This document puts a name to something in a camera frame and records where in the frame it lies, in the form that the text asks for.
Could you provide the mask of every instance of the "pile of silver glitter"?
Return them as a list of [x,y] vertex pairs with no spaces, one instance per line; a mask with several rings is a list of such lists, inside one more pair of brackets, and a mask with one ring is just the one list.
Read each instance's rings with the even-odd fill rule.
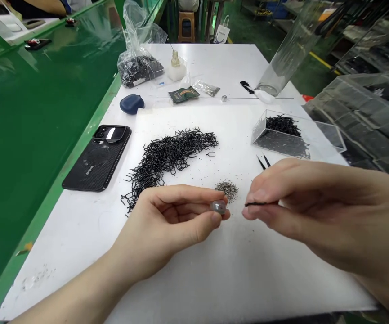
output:
[[238,188],[231,181],[219,182],[215,185],[215,190],[224,191],[229,203],[232,203],[237,198]]

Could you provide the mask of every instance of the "silver ball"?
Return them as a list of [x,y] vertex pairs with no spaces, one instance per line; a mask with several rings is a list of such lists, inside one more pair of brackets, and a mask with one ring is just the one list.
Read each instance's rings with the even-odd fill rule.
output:
[[221,215],[226,213],[226,202],[224,200],[215,200],[211,202],[211,209]]

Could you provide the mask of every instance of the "bag of black staples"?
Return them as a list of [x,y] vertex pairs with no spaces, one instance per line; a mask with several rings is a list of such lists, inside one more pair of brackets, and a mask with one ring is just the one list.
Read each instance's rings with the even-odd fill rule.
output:
[[145,43],[164,44],[167,34],[157,24],[146,20],[148,13],[133,0],[124,3],[125,45],[127,50],[119,55],[118,67],[122,85],[133,88],[164,73],[164,68],[146,49]]

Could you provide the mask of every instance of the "stack of acrylic boxes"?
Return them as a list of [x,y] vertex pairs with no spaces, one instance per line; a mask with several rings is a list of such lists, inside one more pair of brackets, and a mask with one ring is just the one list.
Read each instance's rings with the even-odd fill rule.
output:
[[350,165],[389,173],[389,72],[339,76],[305,108],[340,128]]

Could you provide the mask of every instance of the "clear glass cylinder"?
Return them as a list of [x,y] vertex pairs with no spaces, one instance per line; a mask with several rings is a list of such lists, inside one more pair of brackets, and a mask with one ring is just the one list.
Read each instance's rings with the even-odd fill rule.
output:
[[314,34],[319,19],[327,9],[325,2],[305,0],[298,18],[257,85],[257,89],[276,97],[290,81],[299,65],[320,36]]

